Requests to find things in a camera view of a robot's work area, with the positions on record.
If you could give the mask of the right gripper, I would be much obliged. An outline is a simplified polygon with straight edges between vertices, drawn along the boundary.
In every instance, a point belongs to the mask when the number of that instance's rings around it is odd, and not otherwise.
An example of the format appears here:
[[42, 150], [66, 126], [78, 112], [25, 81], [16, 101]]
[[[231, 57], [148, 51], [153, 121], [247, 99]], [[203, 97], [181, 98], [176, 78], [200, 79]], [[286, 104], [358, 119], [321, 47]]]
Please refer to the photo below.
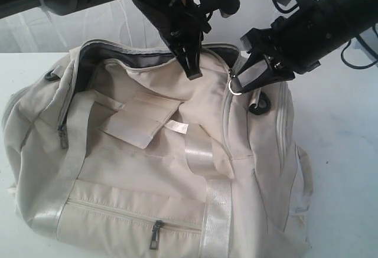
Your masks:
[[321, 7], [310, 4], [288, 18], [278, 17], [270, 28], [249, 30], [240, 39], [251, 54], [237, 71], [237, 93], [291, 81], [293, 72], [304, 74], [319, 67], [320, 58], [310, 43], [317, 39], [321, 24]]

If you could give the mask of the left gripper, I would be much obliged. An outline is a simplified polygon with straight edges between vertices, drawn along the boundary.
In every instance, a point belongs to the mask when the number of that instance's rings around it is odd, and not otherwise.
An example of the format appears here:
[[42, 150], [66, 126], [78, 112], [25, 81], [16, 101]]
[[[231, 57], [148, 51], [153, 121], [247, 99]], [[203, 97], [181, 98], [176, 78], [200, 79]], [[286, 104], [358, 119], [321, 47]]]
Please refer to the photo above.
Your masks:
[[240, 0], [132, 0], [158, 30], [162, 40], [189, 80], [202, 77], [200, 53], [203, 35], [211, 31], [213, 12], [234, 15]]

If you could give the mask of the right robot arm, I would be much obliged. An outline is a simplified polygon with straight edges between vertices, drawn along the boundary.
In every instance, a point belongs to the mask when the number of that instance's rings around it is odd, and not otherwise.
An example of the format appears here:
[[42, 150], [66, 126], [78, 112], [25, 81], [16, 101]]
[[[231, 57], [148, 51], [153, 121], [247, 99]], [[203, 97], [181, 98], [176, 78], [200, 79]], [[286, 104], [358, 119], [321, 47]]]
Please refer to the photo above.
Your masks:
[[290, 81], [320, 66], [320, 59], [377, 24], [377, 0], [272, 0], [280, 17], [267, 29], [252, 28], [242, 38], [250, 54], [232, 75], [229, 89], [243, 94]]

